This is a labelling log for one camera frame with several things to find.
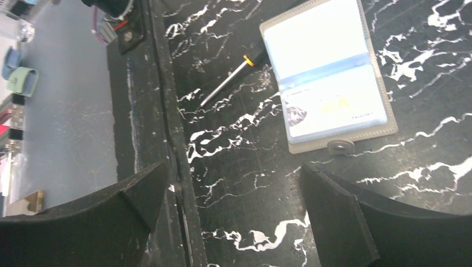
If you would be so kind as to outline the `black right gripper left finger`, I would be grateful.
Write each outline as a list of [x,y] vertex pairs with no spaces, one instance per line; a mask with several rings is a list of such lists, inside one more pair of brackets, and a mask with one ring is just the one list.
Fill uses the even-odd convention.
[[36,215],[1,218],[2,266],[139,266],[169,183],[155,163]]

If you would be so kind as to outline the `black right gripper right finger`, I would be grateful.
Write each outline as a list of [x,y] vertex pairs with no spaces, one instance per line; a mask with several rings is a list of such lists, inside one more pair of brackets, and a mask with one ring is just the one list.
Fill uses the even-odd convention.
[[471,215],[405,204],[309,165],[300,187],[322,266],[470,266]]

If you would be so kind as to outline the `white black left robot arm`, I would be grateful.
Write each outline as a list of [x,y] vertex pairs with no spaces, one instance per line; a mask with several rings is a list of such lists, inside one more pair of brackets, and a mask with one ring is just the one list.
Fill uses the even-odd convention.
[[145,40],[146,30],[141,1],[82,0],[82,3],[93,8],[92,34],[100,42],[109,44],[110,41],[105,40],[99,31],[103,23],[109,24],[116,34],[121,55],[132,51]]

